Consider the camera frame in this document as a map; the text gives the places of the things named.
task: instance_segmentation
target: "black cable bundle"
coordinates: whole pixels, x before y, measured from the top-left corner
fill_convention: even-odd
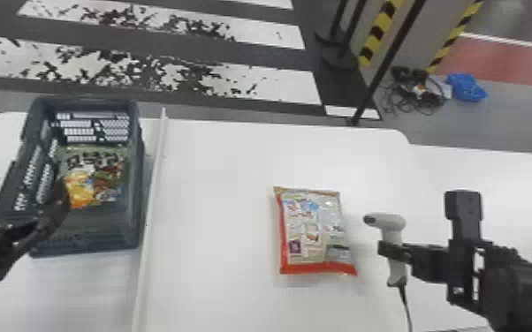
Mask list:
[[[382,87],[384,95],[378,103],[384,113],[397,116],[399,111],[418,112],[432,116],[447,100],[444,89],[426,71],[396,66],[391,68],[391,75],[394,81],[388,87]],[[435,85],[441,95],[428,91],[427,82]]]

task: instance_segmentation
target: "plastic basket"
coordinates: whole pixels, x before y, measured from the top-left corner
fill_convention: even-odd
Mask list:
[[[38,98],[21,133],[21,148],[0,191],[0,224],[36,220],[59,174],[58,151],[70,145],[124,147],[119,199],[71,210],[34,257],[134,248],[139,243],[144,144],[134,102]]]

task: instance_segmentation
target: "snack bag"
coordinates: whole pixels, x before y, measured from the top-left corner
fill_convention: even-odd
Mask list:
[[[280,273],[357,275],[338,192],[274,187],[280,208]]]

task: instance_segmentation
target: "white floor marking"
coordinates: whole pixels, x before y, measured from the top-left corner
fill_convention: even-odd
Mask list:
[[[106,0],[27,0],[19,16],[305,49],[298,26]]]
[[[470,38],[470,39],[477,39],[480,41],[487,41],[487,42],[501,42],[504,44],[510,44],[510,45],[516,45],[516,46],[523,46],[527,48],[532,48],[532,41],[518,41],[515,39],[509,39],[509,38],[501,38],[501,37],[495,37],[492,35],[485,35],[485,34],[471,34],[471,33],[462,33],[460,36]]]
[[[352,117],[357,110],[355,107],[330,106],[326,105],[326,114],[335,117]],[[379,113],[375,109],[365,109],[361,118],[369,120],[381,120]]]
[[[4,37],[0,77],[321,105],[312,72]]]
[[[257,4],[260,6],[276,7],[282,9],[292,9],[293,3],[291,0],[221,0],[221,1],[233,1],[244,4]]]

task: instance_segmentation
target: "orange snack bag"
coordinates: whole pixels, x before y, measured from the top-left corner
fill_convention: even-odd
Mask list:
[[[338,192],[274,187],[280,208],[280,273],[357,275]]]

